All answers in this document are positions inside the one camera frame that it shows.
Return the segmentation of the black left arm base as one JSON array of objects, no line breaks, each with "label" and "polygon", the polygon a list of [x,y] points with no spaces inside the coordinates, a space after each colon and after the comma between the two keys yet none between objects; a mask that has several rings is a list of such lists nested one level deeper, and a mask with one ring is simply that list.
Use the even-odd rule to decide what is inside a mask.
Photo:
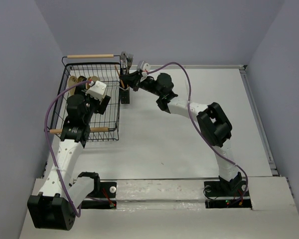
[{"label": "black left arm base", "polygon": [[81,204],[81,209],[107,210],[116,209],[117,183],[104,181],[100,184],[98,192],[90,193]]}]

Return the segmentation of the yellow brown plate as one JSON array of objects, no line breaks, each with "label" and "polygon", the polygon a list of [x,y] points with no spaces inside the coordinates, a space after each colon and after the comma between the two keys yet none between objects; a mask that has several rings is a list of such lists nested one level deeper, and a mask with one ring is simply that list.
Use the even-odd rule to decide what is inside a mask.
[{"label": "yellow brown plate", "polygon": [[78,83],[80,83],[80,82],[86,82],[86,81],[87,81],[86,77],[84,77],[84,76],[79,76],[78,77]]}]

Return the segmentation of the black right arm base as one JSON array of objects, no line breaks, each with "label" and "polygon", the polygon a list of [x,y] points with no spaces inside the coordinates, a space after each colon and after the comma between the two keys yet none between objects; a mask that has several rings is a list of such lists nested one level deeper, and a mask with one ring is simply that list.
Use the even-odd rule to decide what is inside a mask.
[{"label": "black right arm base", "polygon": [[246,186],[246,181],[241,181],[238,186],[229,192],[221,188],[220,181],[205,181],[203,194],[207,209],[252,208],[250,194],[247,191],[241,199]]}]

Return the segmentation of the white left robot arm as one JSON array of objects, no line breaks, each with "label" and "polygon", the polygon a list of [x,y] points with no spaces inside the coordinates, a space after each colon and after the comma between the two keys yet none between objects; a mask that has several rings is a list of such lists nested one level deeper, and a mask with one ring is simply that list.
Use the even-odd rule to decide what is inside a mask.
[{"label": "white left robot arm", "polygon": [[110,101],[103,83],[83,88],[67,99],[67,117],[61,130],[53,166],[37,195],[31,195],[27,207],[37,229],[68,231],[81,216],[81,204],[87,196],[100,192],[100,177],[95,172],[80,173],[71,184],[75,164],[83,152],[91,129],[93,114],[103,114]]}]

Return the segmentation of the black fork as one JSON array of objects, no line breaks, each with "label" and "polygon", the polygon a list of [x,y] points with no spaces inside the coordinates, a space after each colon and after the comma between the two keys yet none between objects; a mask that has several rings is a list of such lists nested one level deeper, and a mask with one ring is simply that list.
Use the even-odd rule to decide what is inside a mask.
[{"label": "black fork", "polygon": [[128,54],[127,55],[127,71],[130,70],[132,63],[133,63],[134,55],[133,54]]}]

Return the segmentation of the all silver fork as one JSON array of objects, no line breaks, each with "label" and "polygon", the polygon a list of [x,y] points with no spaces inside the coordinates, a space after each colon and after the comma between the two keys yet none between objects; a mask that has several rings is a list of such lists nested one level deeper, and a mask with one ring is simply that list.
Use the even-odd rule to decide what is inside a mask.
[{"label": "all silver fork", "polygon": [[126,52],[122,51],[120,55],[120,61],[123,68],[127,68],[127,56]]}]

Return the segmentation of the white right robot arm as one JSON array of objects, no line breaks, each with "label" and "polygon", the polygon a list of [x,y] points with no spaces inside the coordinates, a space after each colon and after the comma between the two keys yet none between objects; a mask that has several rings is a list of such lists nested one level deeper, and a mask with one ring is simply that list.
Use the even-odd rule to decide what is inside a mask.
[{"label": "white right robot arm", "polygon": [[136,70],[121,75],[120,80],[134,91],[142,89],[156,95],[156,103],[161,111],[191,120],[199,135],[215,153],[219,168],[217,190],[224,195],[231,195],[239,188],[240,183],[248,181],[246,172],[234,162],[230,154],[229,140],[233,127],[218,103],[194,103],[191,91],[186,100],[181,99],[173,92],[174,84],[167,73],[160,73],[154,79],[148,71]]}]

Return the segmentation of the black perforated utensil caddy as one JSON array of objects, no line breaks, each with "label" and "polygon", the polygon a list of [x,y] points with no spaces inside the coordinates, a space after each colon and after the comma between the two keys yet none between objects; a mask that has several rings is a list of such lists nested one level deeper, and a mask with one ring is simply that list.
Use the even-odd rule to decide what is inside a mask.
[{"label": "black perforated utensil caddy", "polygon": [[[126,74],[127,69],[123,68],[122,66],[120,67],[120,75]],[[120,88],[120,101],[121,104],[127,105],[130,103],[130,90],[124,91],[124,89]]]}]

